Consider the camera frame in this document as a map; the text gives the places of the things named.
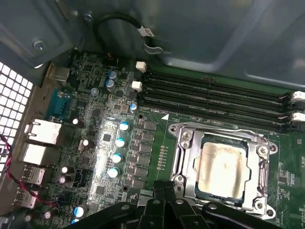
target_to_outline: black plastic part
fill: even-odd
[[[217,202],[205,204],[202,208],[202,215],[234,229],[279,229],[278,226],[272,223]]]
[[[120,202],[67,226],[66,229],[116,228],[118,225],[132,219],[135,211],[135,205]]]
[[[147,201],[144,215],[141,216],[138,229],[164,228],[165,201],[161,199],[150,199]]]
[[[173,181],[158,181],[153,183],[154,197],[162,199],[166,202],[171,202],[176,199],[174,190],[175,183]]]

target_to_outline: ventilation grille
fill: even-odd
[[[25,111],[33,84],[0,62],[0,133],[14,143],[22,115]],[[7,156],[0,143],[0,172]]]

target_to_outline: motherboard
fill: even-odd
[[[31,228],[64,228],[115,203],[130,202],[136,205],[141,200],[151,198],[155,180],[173,179],[177,144],[173,127],[182,123],[191,123],[191,131],[196,125],[209,125],[233,130],[242,128],[259,133],[257,136],[264,135],[266,141],[276,147],[276,153],[268,155],[269,176],[266,179],[267,202],[276,213],[270,221],[283,228],[305,227],[303,133],[290,131],[291,128],[286,123],[281,125],[273,121],[276,115],[282,117],[280,111],[285,110],[287,113],[288,109],[292,109],[291,105],[282,109],[282,100],[271,101],[270,105],[262,102],[266,98],[257,98],[257,103],[251,100],[255,100],[260,92],[265,96],[281,94],[287,97],[291,94],[290,91],[153,65],[150,70],[159,74],[153,75],[152,81],[145,85],[145,76],[139,76],[142,73],[135,66],[135,61],[109,60],[91,53],[74,55],[68,84],[54,90],[44,117],[48,122],[73,130],[70,132],[71,138],[65,139],[58,147],[58,162],[47,168],[50,175],[45,175],[44,178],[47,180],[44,198],[57,200],[58,206],[55,210],[46,205],[29,210],[29,216],[34,216],[35,212],[42,215],[29,220]],[[173,82],[175,79],[170,75],[187,80],[180,82],[179,89],[174,88],[175,82],[171,84],[162,81],[168,76],[167,79]],[[144,87],[147,95],[141,95],[131,87],[140,77],[143,85],[138,86],[138,90],[141,91]],[[200,112],[194,111],[199,103],[189,104],[186,98],[180,96],[189,92],[188,82],[192,80],[201,80],[207,84],[212,83],[211,85],[227,85],[226,90],[233,86],[248,92],[256,90],[254,98],[241,98],[238,115],[244,115],[254,104],[257,108],[250,111],[250,114],[257,114],[257,120],[250,120],[251,115],[245,116],[245,120],[232,115],[230,117],[234,119],[214,120],[202,114],[217,117],[223,115],[224,110],[209,113],[207,108],[203,108],[199,109]],[[238,94],[238,90],[234,91],[233,96],[235,94]],[[228,104],[218,103],[219,107],[227,109],[232,106],[228,92],[222,95],[224,99],[228,98]],[[193,94],[190,98],[197,98],[197,95]],[[220,140],[214,138],[211,147],[217,144],[220,145]]]

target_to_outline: mounting hole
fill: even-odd
[[[273,211],[272,211],[272,210],[270,210],[270,209],[269,209],[269,210],[267,210],[267,215],[268,215],[268,216],[273,216],[273,214],[274,214],[274,213],[273,213]]]
[[[122,210],[127,210],[129,208],[130,208],[129,205],[124,205],[124,206],[121,207]]]
[[[271,150],[272,152],[276,151],[276,146],[275,146],[275,145],[271,145],[271,146],[270,146],[270,150]]]
[[[123,187],[123,192],[128,192],[129,188],[127,186]]]
[[[160,204],[160,201],[157,200],[157,199],[155,199],[155,200],[153,201],[153,204]]]
[[[175,132],[176,130],[177,130],[177,127],[173,125],[173,126],[171,127],[171,131]]]

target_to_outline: chip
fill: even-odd
[[[134,174],[135,168],[127,168],[126,172],[130,174]]]
[[[142,135],[135,135],[135,136],[134,136],[134,139],[135,139],[135,140],[141,140],[141,138],[142,138]]]
[[[98,117],[98,116],[100,116],[100,114],[101,114],[101,111],[98,109],[95,109],[92,111],[92,116]]]
[[[118,91],[115,96],[119,97],[119,98],[122,98],[123,95],[124,95],[124,93],[122,91]]]
[[[154,135],[149,133],[143,133],[142,134],[142,141],[144,142],[153,142],[154,141]]]
[[[137,129],[142,130],[143,129],[143,124],[137,124]]]
[[[124,180],[124,185],[131,186],[131,185],[132,185],[132,180],[125,179],[125,180]]]
[[[128,112],[129,106],[128,105],[122,105],[121,106],[121,111],[122,112]]]
[[[82,158],[82,160],[81,160],[81,163],[83,164],[83,165],[87,165],[87,164],[89,164],[89,158],[88,157],[83,157]]]
[[[90,211],[97,212],[97,209],[98,209],[98,208],[99,208],[99,205],[98,205],[98,204],[92,203],[92,204],[90,204],[89,210],[90,210]]]
[[[139,151],[139,146],[136,146],[136,145],[132,145],[132,150],[134,150],[134,151]]]
[[[145,180],[133,179],[132,187],[137,189],[144,189]]]
[[[157,124],[156,123],[145,122],[144,130],[155,131],[156,129],[157,129]]]
[[[97,188],[96,188],[96,194],[99,194],[99,195],[103,195],[104,194],[104,190],[105,190],[105,188],[104,187],[102,187],[102,186],[97,186]]]
[[[136,177],[147,177],[148,170],[146,168],[136,167],[134,175]]]
[[[87,72],[92,72],[92,70],[93,70],[93,66],[92,65],[87,65],[85,67],[85,71],[87,71]]]
[[[115,110],[120,110],[120,109],[121,109],[121,105],[117,105],[117,104],[114,105],[114,109],[115,109]]]
[[[140,152],[141,153],[148,153],[150,154],[153,150],[153,146],[149,146],[149,145],[140,145]]]
[[[137,157],[136,157],[136,156],[131,156],[131,157],[129,158],[129,161],[131,161],[131,162],[137,162]]]
[[[120,75],[120,79],[121,80],[127,80],[127,73],[122,73],[121,75]]]
[[[149,162],[150,162],[150,157],[147,157],[147,156],[138,156],[138,163],[141,164],[141,165],[149,165]]]
[[[103,141],[110,142],[110,139],[111,139],[111,135],[104,134]]]
[[[86,101],[82,101],[82,100],[77,101],[77,107],[82,107],[85,109],[86,105],[87,105]]]

